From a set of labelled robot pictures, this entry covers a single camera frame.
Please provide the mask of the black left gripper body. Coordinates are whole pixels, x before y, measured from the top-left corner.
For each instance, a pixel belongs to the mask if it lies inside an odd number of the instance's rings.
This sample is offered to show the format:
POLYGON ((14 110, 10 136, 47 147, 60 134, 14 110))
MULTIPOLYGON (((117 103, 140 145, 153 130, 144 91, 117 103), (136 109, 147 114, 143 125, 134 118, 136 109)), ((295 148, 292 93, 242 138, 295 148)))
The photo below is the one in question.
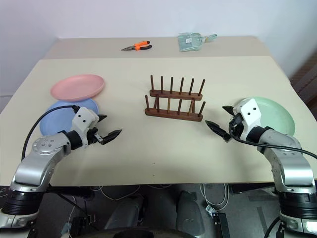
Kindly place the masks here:
POLYGON ((87 131, 87 141, 89 145, 95 144, 97 142, 101 145, 104 145, 104 139, 98 134, 98 129, 96 127, 93 127, 87 131))

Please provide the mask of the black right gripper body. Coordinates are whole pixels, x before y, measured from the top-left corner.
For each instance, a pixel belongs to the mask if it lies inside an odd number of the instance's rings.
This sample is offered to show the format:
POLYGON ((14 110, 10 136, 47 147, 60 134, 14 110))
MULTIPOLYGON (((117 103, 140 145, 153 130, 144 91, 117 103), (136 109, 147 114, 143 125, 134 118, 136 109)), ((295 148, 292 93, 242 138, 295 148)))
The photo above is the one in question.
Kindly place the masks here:
POLYGON ((244 130, 243 117, 240 113, 236 114, 232 120, 229 122, 229 134, 232 138, 241 138, 244 130))

